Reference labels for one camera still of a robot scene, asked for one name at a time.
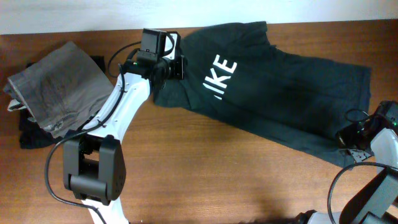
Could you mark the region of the black Nike t-shirt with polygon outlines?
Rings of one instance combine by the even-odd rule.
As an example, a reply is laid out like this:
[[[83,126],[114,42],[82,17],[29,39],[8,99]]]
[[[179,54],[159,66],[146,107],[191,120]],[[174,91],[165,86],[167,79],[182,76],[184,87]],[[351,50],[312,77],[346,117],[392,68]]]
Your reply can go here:
[[[184,78],[167,80],[154,102],[227,123],[336,166],[353,158],[336,133],[350,109],[368,110],[371,69],[283,52],[265,22],[200,29],[181,40]]]

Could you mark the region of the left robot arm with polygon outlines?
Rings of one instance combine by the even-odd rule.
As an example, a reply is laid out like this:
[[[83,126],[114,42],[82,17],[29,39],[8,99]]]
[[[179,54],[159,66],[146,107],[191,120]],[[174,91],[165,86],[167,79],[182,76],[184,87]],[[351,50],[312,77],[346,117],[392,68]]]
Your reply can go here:
[[[176,31],[144,29],[138,48],[119,66],[110,96],[81,131],[65,138],[63,184],[94,223],[127,223],[120,195],[126,181],[123,137],[141,105],[166,80],[184,78],[186,60]]]

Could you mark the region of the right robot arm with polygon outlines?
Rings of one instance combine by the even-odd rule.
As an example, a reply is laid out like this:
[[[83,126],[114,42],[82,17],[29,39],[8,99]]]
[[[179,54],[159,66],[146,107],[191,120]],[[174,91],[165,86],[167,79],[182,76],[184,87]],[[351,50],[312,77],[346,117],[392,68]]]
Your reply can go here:
[[[376,111],[350,120],[350,125],[336,133],[339,147],[348,151],[354,164],[343,168],[330,185],[327,212],[309,210],[300,213],[292,223],[397,223],[387,212],[397,206],[397,102],[382,101]],[[371,179],[340,212],[333,212],[331,201],[339,178],[354,167],[377,168]]]

